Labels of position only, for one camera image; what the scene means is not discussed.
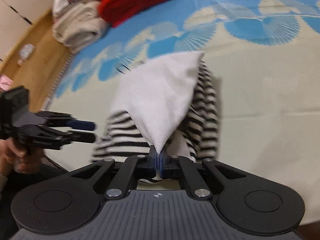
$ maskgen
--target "finger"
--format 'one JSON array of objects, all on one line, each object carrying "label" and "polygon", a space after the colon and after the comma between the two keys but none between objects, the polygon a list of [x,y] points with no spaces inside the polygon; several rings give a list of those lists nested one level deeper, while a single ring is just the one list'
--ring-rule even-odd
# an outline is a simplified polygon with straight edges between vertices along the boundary
[{"label": "finger", "polygon": [[5,140],[0,141],[0,153],[4,160],[11,165],[14,165],[16,155],[8,148],[7,141]]},{"label": "finger", "polygon": [[3,175],[5,177],[8,177],[11,171],[13,170],[14,159],[8,158],[5,154],[6,151],[10,151],[6,145],[6,141],[0,140],[0,176]]},{"label": "finger", "polygon": [[21,163],[17,166],[17,170],[24,174],[33,174],[39,171],[40,166],[41,166],[41,161],[31,163],[31,164]]},{"label": "finger", "polygon": [[8,138],[6,140],[6,145],[10,151],[18,157],[23,157],[27,153],[25,147],[16,140],[13,140],[13,138]]},{"label": "finger", "polygon": [[25,155],[23,158],[19,159],[20,163],[25,163],[25,164],[30,164],[34,162],[38,162],[43,156],[44,156],[44,151],[43,149],[40,148],[33,148],[31,149],[31,155]]}]

